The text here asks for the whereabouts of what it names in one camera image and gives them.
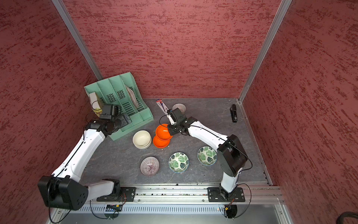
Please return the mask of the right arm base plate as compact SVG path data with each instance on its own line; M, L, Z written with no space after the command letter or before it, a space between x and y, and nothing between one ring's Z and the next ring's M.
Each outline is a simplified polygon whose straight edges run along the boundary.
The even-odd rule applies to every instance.
M230 203L230 202L245 202L245 196L243 189L236 187L234 191L227 193L224 189L220 187L209 187L208 191L208 200L209 202L215 203Z

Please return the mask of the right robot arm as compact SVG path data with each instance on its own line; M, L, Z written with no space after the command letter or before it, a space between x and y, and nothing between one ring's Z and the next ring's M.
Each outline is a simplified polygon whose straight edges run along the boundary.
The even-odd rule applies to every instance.
M225 193L231 193L236 189L239 174L244 171L247 161L250 159L242 147L236 135L226 136L209 129L197 119L182 117L175 119L168 115L170 135L182 133L201 140L213 148L217 153L217 160L223 170L220 184Z

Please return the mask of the orange bowl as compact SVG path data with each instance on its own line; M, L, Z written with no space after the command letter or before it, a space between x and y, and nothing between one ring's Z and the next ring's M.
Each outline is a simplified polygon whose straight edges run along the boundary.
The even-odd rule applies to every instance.
M158 136L154 136L153 144L157 148L165 148L169 145L170 140L161 140Z
M161 124L156 128L156 136L162 140L167 141L172 138L169 133L168 124Z

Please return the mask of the green leaf bowl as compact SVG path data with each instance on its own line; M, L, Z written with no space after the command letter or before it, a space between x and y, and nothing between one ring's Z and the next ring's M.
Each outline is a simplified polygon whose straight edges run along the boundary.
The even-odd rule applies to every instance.
M217 153L210 146L201 147L197 153L198 160L205 166L212 166L217 161Z
M176 152L169 157L168 166L174 173L182 173L189 167L189 158L183 152Z

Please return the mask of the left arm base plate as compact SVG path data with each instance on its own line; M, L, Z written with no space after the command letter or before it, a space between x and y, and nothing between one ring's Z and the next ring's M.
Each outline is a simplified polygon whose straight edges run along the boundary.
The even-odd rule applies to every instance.
M136 195L135 187L121 187L119 194L112 193L107 196L98 197L97 202L133 202Z

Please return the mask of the cream bowl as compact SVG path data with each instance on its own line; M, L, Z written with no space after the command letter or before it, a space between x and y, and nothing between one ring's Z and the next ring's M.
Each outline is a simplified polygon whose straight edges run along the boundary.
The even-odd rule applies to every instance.
M152 138L148 131L141 130L134 134L132 142L138 149L147 149L152 142Z

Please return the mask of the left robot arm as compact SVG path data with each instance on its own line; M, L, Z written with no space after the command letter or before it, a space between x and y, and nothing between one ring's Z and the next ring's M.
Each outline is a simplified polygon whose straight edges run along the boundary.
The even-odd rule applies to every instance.
M122 197L118 180L104 179L84 186L80 184L80 179L99 145L106 136L127 123L126 118L120 113L103 113L86 125L81 139L64 162L50 176L41 177L38 183L40 194L48 208L77 211L86 202L100 197L110 200Z

